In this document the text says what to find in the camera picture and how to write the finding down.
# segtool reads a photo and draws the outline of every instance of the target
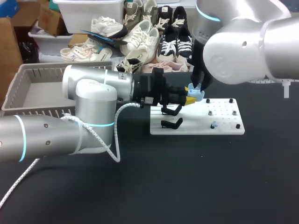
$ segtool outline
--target black table surface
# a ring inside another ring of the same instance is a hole
[[[188,84],[190,74],[167,75]],[[0,210],[0,224],[297,224],[299,85],[226,85],[241,136],[153,136],[149,109],[118,122],[121,162],[107,153],[41,159]],[[0,197],[32,160],[0,165]]]

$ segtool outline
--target sticker label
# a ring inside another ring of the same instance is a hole
[[[118,75],[118,79],[126,80],[127,79],[127,74],[126,73],[120,73]]]
[[[162,7],[162,13],[167,13],[168,12],[168,7]]]
[[[153,104],[154,98],[153,97],[145,97],[145,104]]]
[[[72,56],[70,56],[70,59],[73,61],[76,57],[77,57],[77,56],[72,55]]]

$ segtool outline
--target cardboard box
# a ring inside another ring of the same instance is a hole
[[[38,26],[53,36],[61,35],[66,29],[61,13],[49,9],[49,2],[41,5]]]
[[[84,43],[88,39],[87,34],[74,34],[69,42],[69,48],[77,43]]]
[[[23,61],[9,18],[0,18],[0,30],[0,106],[2,106],[10,82]]]

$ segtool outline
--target white sneaker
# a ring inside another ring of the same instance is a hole
[[[96,50],[95,53],[97,53],[98,49],[100,49],[103,45],[101,43],[94,41],[91,38],[88,38],[84,43],[76,43],[71,48],[73,48],[75,46],[77,46],[79,48],[91,48],[91,49]]]
[[[148,33],[151,29],[151,22],[144,20],[138,23],[131,32],[123,39],[126,45],[121,45],[120,50],[124,56],[128,55],[130,51],[137,49],[142,42],[143,32]]]
[[[92,61],[107,61],[112,55],[112,50],[104,48],[99,54],[97,50],[88,47],[74,46],[64,48],[60,51],[61,58],[66,62],[92,62]]]
[[[150,63],[154,60],[156,56],[156,51],[159,45],[160,34],[157,28],[153,28],[149,31],[149,33],[143,33],[142,42],[140,43],[138,48],[146,48],[148,50],[149,56],[145,61],[145,64]]]
[[[122,39],[127,35],[127,27],[109,17],[101,16],[99,19],[92,19],[91,32],[100,34],[109,39]]]
[[[134,73],[145,63],[148,55],[148,50],[146,48],[134,49],[115,67],[114,70]]]

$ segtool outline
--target shoelace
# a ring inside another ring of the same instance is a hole
[[[111,19],[109,17],[103,17],[103,16],[101,16],[101,18],[102,18],[102,22],[117,23],[114,19]]]
[[[139,47],[138,48],[146,48],[148,49],[148,47],[151,45],[151,39],[152,37],[146,33],[146,32],[142,32],[142,41],[141,43],[139,44]]]
[[[122,20],[122,23],[126,26],[128,24],[129,20],[134,20],[134,18],[136,17],[136,14],[133,15],[125,15],[125,19]]]
[[[78,56],[84,56],[86,58],[89,58],[90,55],[93,53],[93,49],[92,48],[79,48],[76,47],[74,49],[74,52],[78,55]]]
[[[192,51],[192,38],[188,37],[190,41],[184,42],[180,41],[179,39],[177,40],[177,46],[178,46],[178,52],[182,51]]]
[[[142,42],[143,37],[144,31],[140,27],[138,27],[129,39],[129,42],[131,42],[135,47],[138,48],[140,43]]]
[[[137,64],[130,64],[129,61],[125,58],[118,67],[123,67],[125,69],[126,73],[133,73],[133,69],[135,69],[137,66],[139,66],[141,64],[137,63]]]
[[[157,25],[155,25],[155,27],[156,27],[157,29],[165,29],[165,28],[163,27],[163,25],[165,25],[165,24],[168,23],[168,22],[169,22],[169,19],[162,19],[162,18],[160,17],[159,22],[158,22]]]
[[[171,41],[171,42],[163,41],[161,53],[165,52],[163,55],[167,55],[170,50],[173,50],[174,55],[175,55],[177,52],[176,46],[175,46],[176,42],[177,42],[176,40]]]
[[[142,20],[148,20],[151,22],[151,15],[142,15]]]
[[[179,27],[178,25],[183,25],[184,22],[185,22],[185,19],[181,19],[181,20],[176,19],[176,20],[173,22],[172,26],[173,26],[173,27]]]

